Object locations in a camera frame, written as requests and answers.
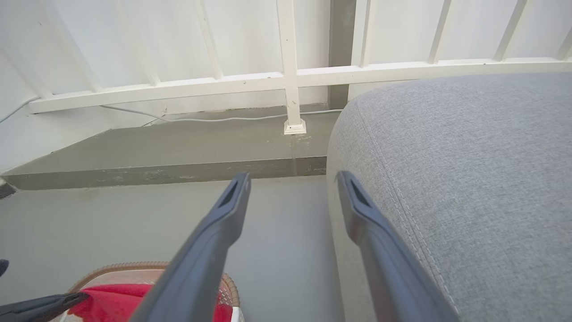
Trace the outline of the grey fabric sofa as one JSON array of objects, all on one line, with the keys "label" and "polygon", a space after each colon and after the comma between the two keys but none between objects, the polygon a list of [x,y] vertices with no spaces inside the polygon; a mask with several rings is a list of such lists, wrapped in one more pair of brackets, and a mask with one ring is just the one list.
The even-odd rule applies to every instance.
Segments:
[{"label": "grey fabric sofa", "polygon": [[572,322],[572,72],[412,80],[333,127],[328,206],[346,322],[374,322],[336,182],[355,175],[464,322]]}]

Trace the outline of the cream perforated laundry basket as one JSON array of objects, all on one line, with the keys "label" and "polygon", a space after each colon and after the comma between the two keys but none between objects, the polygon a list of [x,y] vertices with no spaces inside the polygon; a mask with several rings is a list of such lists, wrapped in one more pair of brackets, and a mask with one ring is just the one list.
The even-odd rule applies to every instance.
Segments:
[{"label": "cream perforated laundry basket", "polygon": [[88,299],[66,310],[50,322],[246,322],[238,289],[231,277],[223,273],[213,313],[206,317],[179,317],[185,309],[169,313],[164,308],[157,317],[150,313],[156,283],[170,262],[146,261],[117,263],[100,267],[71,289]]}]

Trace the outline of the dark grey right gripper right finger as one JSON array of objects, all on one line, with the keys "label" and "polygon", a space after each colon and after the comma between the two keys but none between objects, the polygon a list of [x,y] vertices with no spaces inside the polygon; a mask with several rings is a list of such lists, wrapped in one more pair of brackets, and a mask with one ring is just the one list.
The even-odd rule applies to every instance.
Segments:
[{"label": "dark grey right gripper right finger", "polygon": [[459,322],[358,178],[339,171],[336,179],[346,232],[360,249],[377,322]]}]

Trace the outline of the red and white garment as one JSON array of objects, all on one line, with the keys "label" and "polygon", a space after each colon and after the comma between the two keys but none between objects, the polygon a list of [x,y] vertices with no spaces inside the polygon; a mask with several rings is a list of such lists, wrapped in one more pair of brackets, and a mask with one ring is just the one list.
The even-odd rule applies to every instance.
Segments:
[{"label": "red and white garment", "polygon": [[235,287],[220,291],[221,273],[170,268],[155,284],[101,284],[66,310],[81,322],[245,322]]}]

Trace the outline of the white railing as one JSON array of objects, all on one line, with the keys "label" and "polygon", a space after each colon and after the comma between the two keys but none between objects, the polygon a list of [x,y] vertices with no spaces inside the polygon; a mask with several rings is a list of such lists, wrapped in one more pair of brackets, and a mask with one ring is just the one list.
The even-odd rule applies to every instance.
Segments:
[{"label": "white railing", "polygon": [[224,76],[213,44],[202,2],[198,1],[198,18],[202,27],[214,77],[161,81],[154,73],[148,84],[94,89],[64,94],[41,94],[30,103],[33,114],[71,110],[90,106],[110,106],[213,94],[249,93],[284,90],[288,120],[284,133],[304,134],[306,123],[301,118],[299,89],[311,86],[351,85],[371,82],[395,82],[463,75],[498,75],[503,73],[569,72],[572,71],[572,11],[565,17],[570,28],[552,56],[515,56],[511,52],[524,37],[523,28],[534,16],[533,8],[541,9],[546,0],[517,0],[507,26],[492,58],[441,59],[443,41],[452,33],[453,7],[458,0],[444,0],[429,57],[419,62],[372,64],[370,45],[373,37],[373,8],[377,0],[367,0],[363,41],[359,65],[298,69],[294,36],[294,0],[277,0],[278,30],[282,55],[281,72]]}]

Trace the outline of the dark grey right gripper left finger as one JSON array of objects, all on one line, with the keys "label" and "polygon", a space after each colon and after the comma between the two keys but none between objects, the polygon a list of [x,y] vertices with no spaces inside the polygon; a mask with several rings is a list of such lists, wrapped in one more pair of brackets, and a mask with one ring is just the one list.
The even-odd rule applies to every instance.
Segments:
[{"label": "dark grey right gripper left finger", "polygon": [[241,236],[250,192],[249,173],[237,173],[130,322],[213,321],[227,251]]}]

